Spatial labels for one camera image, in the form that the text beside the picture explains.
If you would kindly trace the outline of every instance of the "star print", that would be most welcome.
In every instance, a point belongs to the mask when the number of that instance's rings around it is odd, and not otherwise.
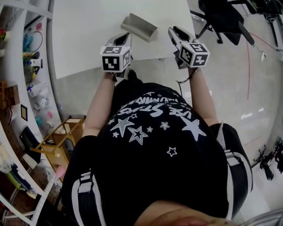
[[[126,105],[123,105],[121,108],[120,108],[120,110],[122,110],[124,107],[126,107],[127,106],[127,104]]]
[[[166,130],[167,128],[170,128],[170,126],[168,126],[168,122],[161,122],[160,128],[163,128],[164,130]]]
[[[151,94],[154,94],[155,92],[148,92],[148,93],[146,93],[146,94],[144,94],[144,95],[149,95],[149,96],[151,96]]]
[[[117,138],[118,135],[120,135],[120,134],[118,134],[117,132],[114,132],[114,133],[113,133],[113,137],[116,137],[116,138]]]
[[[125,129],[129,125],[134,125],[134,123],[129,121],[130,117],[127,117],[124,120],[118,119],[118,124],[116,124],[110,131],[119,128],[121,137],[124,137]]]
[[[143,138],[144,138],[144,137],[148,137],[148,135],[146,135],[146,134],[142,131],[142,126],[140,126],[140,127],[137,128],[137,129],[128,128],[128,130],[130,130],[131,133],[132,133],[132,136],[131,136],[129,142],[132,142],[132,141],[136,140],[136,141],[138,141],[138,143],[139,143],[140,145],[142,145],[142,143],[143,143]]]
[[[169,147],[169,151],[167,151],[167,153],[170,155],[170,157],[172,157],[173,155],[177,154],[176,148],[175,147],[174,148]]]
[[[110,125],[112,122],[114,122],[115,120],[114,119],[111,119],[108,123],[107,123],[107,125]]]
[[[152,132],[153,128],[151,128],[150,126],[147,129],[147,132]]]
[[[132,114],[130,117],[131,117],[132,119],[137,118],[137,114]]]
[[[206,134],[203,131],[201,131],[200,128],[199,128],[199,120],[198,119],[191,122],[183,116],[180,116],[180,117],[184,121],[184,123],[186,123],[186,126],[184,128],[182,128],[182,130],[183,131],[190,130],[196,141],[198,141],[198,139],[199,139],[199,134],[202,135],[202,136],[206,136]]]

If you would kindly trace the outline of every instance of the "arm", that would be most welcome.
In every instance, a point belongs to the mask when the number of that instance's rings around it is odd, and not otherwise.
[[[97,136],[101,128],[106,124],[111,110],[114,87],[115,83],[112,75],[105,73],[90,104],[83,136]]]
[[[212,97],[200,68],[191,78],[190,86],[194,110],[205,120],[208,126],[219,123]]]

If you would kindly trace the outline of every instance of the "black t-shirt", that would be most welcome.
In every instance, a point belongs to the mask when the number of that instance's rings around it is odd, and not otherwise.
[[[234,216],[251,190],[250,165],[236,130],[223,125],[224,151],[216,140],[219,128],[208,127],[170,88],[123,81],[109,122],[74,148],[63,204],[84,225],[132,226],[157,200]]]

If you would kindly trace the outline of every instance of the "framed picture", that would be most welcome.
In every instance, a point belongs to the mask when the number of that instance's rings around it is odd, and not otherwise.
[[[21,104],[21,116],[22,118],[27,121],[27,107]]]

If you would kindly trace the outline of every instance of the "white table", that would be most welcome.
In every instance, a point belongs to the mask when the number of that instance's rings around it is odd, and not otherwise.
[[[186,0],[58,0],[52,21],[56,77],[99,68],[101,46],[126,32],[120,25],[130,12],[158,27],[150,43],[133,35],[134,60],[174,57],[169,27],[195,34]]]

